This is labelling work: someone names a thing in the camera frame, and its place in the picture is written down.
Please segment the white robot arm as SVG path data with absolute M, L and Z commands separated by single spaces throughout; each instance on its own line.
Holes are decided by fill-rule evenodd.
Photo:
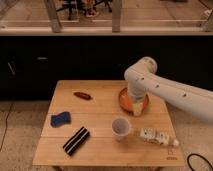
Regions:
M 172 81 L 156 75 L 157 63 L 143 57 L 124 72 L 132 103 L 141 102 L 146 93 L 162 98 L 177 108 L 213 124 L 213 91 Z

